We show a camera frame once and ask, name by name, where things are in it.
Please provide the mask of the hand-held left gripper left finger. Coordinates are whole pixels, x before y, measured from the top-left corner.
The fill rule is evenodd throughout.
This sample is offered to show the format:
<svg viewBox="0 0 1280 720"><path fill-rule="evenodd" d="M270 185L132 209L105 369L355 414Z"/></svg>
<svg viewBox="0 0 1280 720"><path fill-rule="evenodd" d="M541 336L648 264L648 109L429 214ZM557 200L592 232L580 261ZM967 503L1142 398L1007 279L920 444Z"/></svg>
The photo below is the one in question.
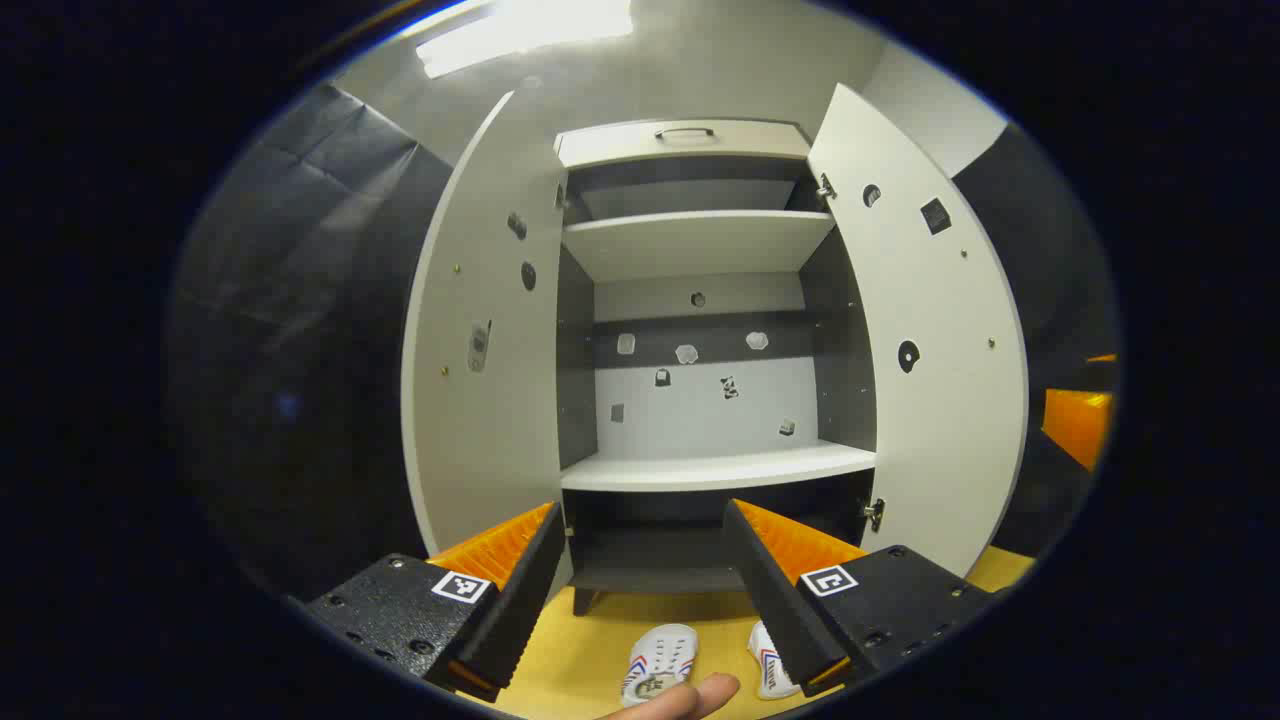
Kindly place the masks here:
<svg viewBox="0 0 1280 720"><path fill-rule="evenodd" d="M301 609L376 667L493 702L557 587L566 538L561 503L543 501L426 557L385 553Z"/></svg>

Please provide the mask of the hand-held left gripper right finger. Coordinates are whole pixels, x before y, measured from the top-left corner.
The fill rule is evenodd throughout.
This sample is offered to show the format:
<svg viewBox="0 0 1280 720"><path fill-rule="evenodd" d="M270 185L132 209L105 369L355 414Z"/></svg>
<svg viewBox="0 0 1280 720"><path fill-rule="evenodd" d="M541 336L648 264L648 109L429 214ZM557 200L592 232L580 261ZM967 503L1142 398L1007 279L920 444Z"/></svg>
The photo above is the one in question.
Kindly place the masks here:
<svg viewBox="0 0 1280 720"><path fill-rule="evenodd" d="M867 552L740 498L722 538L785 671L806 697L920 657L1000 598L904 544Z"/></svg>

